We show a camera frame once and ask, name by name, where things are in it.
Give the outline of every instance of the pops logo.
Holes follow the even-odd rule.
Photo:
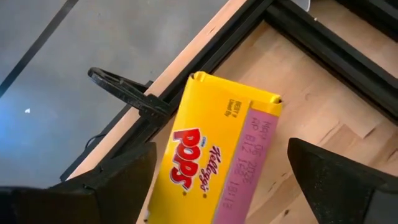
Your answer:
[[[189,190],[192,186],[192,179],[197,174],[199,165],[200,150],[200,130],[186,129],[175,131],[172,134],[173,141],[179,144],[175,149],[173,162],[177,167],[173,167],[170,171],[170,178],[175,184],[181,184],[185,190]]]

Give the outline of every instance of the black clamp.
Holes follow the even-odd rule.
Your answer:
[[[136,108],[139,115],[152,124],[161,126],[169,120],[170,105],[153,94],[144,94],[152,81],[143,85],[100,68],[90,68],[88,76],[101,88]]]

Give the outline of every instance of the pink label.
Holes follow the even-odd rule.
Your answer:
[[[250,109],[229,167],[213,224],[243,224],[278,117]]]

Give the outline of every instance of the pops cereal box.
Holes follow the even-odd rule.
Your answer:
[[[281,110],[279,95],[205,72],[193,74],[146,222],[244,223]]]

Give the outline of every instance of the wooden edge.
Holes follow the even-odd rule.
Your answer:
[[[155,80],[145,94],[152,93],[159,96],[245,2],[246,0],[229,0]],[[69,175],[67,180],[94,169],[138,119],[138,110],[131,108]]]

